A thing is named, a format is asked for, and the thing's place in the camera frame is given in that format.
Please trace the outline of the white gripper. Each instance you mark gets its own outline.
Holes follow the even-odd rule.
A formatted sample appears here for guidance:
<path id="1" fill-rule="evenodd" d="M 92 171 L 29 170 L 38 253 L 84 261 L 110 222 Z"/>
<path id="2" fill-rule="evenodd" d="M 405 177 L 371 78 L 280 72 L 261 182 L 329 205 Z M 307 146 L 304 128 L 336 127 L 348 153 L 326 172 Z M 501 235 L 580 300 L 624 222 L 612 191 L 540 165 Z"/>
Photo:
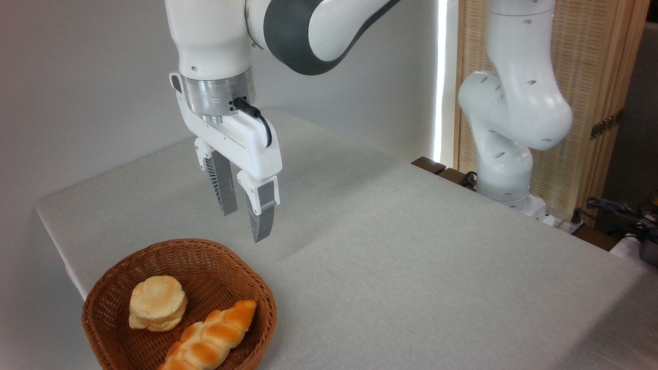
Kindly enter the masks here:
<path id="1" fill-rule="evenodd" d="M 185 125 L 194 141 L 200 168 L 207 172 L 223 215 L 237 211 L 232 167 L 247 197 L 255 242 L 270 235 L 280 204 L 277 175 L 282 169 L 273 125 L 258 108 L 251 72 L 220 80 L 193 80 L 170 74 Z"/>

